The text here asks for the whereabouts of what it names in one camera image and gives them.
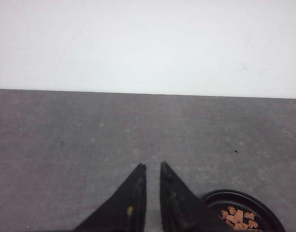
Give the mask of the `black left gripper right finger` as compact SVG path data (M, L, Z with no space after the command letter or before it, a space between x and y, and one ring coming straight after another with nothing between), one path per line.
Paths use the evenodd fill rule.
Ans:
M160 165L160 211L165 232L232 232L164 161Z

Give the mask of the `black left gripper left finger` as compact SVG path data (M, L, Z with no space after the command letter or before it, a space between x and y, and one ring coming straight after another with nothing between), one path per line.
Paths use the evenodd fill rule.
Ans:
M146 166L140 163L116 192L74 231L142 232L145 227L146 205Z

